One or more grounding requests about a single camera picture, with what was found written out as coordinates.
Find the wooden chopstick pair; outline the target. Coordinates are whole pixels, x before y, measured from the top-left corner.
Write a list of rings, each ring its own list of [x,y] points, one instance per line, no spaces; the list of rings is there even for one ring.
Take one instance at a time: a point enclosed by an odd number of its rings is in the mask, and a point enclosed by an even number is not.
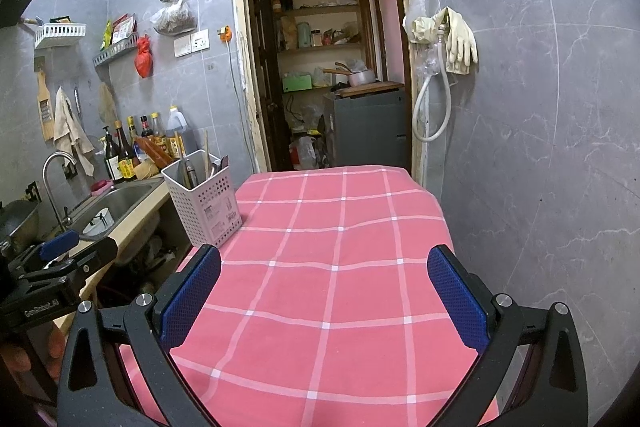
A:
[[[212,172],[212,163],[210,162],[210,157],[209,157],[208,130],[206,128],[203,130],[203,148],[204,148],[204,174],[205,174],[205,179],[208,179],[210,177],[210,173]]]

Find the dark soy sauce bottle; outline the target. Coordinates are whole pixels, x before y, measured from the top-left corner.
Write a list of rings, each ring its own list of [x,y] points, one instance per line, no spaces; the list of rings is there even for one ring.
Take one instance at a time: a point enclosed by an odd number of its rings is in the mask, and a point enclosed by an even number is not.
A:
[[[115,129],[119,146],[118,168],[120,173],[126,181],[137,180],[134,168],[139,165],[139,159],[127,141],[124,129],[122,129],[122,123],[119,120],[115,121]]]

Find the beige hanging towel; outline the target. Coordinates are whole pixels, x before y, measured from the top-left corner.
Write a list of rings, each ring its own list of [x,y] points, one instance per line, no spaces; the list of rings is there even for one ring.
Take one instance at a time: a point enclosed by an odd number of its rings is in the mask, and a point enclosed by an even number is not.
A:
[[[62,87],[58,88],[55,95],[53,142],[61,152],[75,155],[79,159],[86,176],[94,176],[94,147]]]

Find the white perforated utensil holder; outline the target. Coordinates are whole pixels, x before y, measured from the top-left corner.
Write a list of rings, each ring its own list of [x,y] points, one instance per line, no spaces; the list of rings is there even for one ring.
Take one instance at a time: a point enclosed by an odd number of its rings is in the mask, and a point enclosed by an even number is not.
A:
[[[212,172],[208,179],[204,174],[204,150],[196,150],[160,172],[186,235],[196,247],[221,247],[242,225],[230,168],[221,168],[220,158],[209,157]]]

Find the large oil jug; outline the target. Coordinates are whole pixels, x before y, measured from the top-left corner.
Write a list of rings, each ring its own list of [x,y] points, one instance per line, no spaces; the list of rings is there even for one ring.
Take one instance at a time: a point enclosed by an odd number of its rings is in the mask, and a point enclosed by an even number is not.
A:
[[[181,110],[175,105],[169,107],[166,138],[171,154],[175,157],[189,155],[198,149],[194,130],[189,126]]]

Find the red plastic bag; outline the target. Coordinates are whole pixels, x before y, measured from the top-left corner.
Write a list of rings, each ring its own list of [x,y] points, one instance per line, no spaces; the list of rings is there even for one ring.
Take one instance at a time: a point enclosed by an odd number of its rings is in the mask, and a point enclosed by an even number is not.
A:
[[[140,78],[149,78],[152,75],[153,57],[151,52],[151,40],[148,35],[140,37],[137,41],[137,54],[134,58],[134,69]]]

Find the pink checked tablecloth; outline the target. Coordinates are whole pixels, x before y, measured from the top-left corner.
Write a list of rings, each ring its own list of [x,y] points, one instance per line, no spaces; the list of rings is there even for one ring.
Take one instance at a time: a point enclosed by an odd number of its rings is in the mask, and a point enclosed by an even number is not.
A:
[[[450,234],[400,168],[256,174],[171,355],[224,426],[424,426],[471,367],[428,278]]]

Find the clear bag of dried goods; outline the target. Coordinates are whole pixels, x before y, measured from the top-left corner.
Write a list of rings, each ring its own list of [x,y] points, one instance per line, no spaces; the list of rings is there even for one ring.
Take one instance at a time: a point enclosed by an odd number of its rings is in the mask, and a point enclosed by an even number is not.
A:
[[[198,27],[198,20],[186,0],[160,0],[160,3],[162,7],[150,17],[158,34],[175,37]]]

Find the green box on shelf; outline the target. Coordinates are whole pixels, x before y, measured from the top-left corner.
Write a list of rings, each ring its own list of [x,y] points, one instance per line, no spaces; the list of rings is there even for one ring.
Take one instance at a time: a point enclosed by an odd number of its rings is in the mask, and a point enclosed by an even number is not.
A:
[[[282,89],[285,93],[311,90],[312,77],[310,74],[285,75],[282,78]]]

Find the dark grey cabinet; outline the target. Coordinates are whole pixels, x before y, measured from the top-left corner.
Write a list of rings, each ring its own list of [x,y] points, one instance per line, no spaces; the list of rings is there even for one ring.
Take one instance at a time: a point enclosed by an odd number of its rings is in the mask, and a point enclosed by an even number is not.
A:
[[[410,169],[404,90],[324,99],[326,149],[331,167],[382,165]]]

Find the small metal pot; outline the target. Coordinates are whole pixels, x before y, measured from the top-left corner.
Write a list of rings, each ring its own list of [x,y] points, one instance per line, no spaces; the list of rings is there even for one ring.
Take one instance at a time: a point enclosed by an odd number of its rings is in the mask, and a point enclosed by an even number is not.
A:
[[[374,72],[368,68],[360,70],[359,72],[352,72],[349,69],[324,68],[322,72],[345,77],[350,87],[365,86],[366,84],[375,83],[376,81]]]

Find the wooden board on cabinet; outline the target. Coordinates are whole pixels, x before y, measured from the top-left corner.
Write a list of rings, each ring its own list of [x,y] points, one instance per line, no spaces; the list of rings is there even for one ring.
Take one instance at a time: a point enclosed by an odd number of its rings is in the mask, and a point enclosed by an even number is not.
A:
[[[362,84],[361,86],[336,90],[334,94],[337,96],[337,98],[358,98],[358,96],[397,91],[404,88],[405,85],[403,83],[393,81],[377,81]]]

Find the cream rubber gloves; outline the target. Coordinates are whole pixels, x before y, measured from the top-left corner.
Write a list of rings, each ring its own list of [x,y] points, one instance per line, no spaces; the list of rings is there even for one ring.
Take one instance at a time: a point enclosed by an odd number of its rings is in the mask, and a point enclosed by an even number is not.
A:
[[[477,44],[471,27],[460,13],[449,6],[432,16],[406,15],[402,22],[412,43],[434,44],[439,27],[445,26],[447,72],[469,75],[472,66],[478,63]]]

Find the wooden cutting board on wall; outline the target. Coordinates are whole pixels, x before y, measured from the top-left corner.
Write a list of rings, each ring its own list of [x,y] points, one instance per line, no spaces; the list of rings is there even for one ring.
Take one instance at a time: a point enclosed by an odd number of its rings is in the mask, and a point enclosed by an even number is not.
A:
[[[48,142],[53,140],[54,117],[51,104],[51,95],[46,83],[46,73],[42,69],[36,72],[38,82],[37,103],[39,109],[40,126],[43,140]]]

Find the metal wall rack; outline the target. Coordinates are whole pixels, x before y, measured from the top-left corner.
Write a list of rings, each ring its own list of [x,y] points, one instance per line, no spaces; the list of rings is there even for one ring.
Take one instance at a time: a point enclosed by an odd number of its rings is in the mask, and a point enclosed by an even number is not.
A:
[[[100,51],[92,58],[92,64],[94,67],[110,64],[115,61],[116,58],[123,56],[126,53],[137,49],[137,42],[139,35],[137,31],[133,31],[127,38],[120,40],[108,46],[104,50]]]

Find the white wall basket shelf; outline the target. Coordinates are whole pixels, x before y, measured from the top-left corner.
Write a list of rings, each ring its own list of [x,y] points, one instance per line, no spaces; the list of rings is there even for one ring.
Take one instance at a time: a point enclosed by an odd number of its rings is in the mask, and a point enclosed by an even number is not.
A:
[[[82,23],[48,23],[35,31],[34,49],[51,49],[73,46],[86,35],[87,26]]]

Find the white wall socket panel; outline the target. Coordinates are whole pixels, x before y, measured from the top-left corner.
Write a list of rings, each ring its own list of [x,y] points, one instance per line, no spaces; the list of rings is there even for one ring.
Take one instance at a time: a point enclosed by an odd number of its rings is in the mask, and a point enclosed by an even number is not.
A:
[[[208,50],[209,48],[209,31],[202,29],[192,32],[192,34],[175,38],[174,57],[183,57],[192,53]]]

